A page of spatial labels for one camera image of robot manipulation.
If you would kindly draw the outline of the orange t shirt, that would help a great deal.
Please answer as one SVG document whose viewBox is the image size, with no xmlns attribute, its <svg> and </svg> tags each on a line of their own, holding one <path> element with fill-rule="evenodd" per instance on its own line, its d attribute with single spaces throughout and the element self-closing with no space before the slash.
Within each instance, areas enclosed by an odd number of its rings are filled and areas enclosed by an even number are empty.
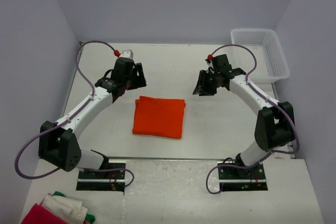
<svg viewBox="0 0 336 224">
<path fill-rule="evenodd" d="M 132 133 L 181 139 L 186 102 L 140 96 L 135 100 Z"/>
</svg>

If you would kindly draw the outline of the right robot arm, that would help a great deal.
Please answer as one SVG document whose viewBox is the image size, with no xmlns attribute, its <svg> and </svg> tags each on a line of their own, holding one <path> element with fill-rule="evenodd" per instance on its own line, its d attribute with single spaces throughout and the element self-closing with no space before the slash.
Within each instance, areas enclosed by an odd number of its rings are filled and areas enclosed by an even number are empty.
<svg viewBox="0 0 336 224">
<path fill-rule="evenodd" d="M 256 114 L 254 141 L 237 154 L 234 172 L 246 178 L 253 172 L 253 165 L 266 159 L 276 148 L 295 139 L 293 107 L 289 102 L 279 102 L 257 87 L 241 68 L 233 68 L 227 55 L 208 55 L 208 69 L 199 72 L 193 91 L 198 96 L 214 96 L 218 88 L 237 95 Z"/>
</svg>

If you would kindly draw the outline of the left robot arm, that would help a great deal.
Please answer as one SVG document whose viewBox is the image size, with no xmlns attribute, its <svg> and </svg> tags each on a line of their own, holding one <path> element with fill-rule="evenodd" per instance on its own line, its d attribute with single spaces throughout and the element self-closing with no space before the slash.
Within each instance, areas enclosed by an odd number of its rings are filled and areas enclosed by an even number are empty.
<svg viewBox="0 0 336 224">
<path fill-rule="evenodd" d="M 38 156 L 64 171 L 88 169 L 97 178 L 108 175 L 106 157 L 96 151 L 80 149 L 78 140 L 86 127 L 125 91 L 146 87 L 141 63 L 120 57 L 94 85 L 91 93 L 69 114 L 55 123 L 46 121 L 40 127 Z"/>
</svg>

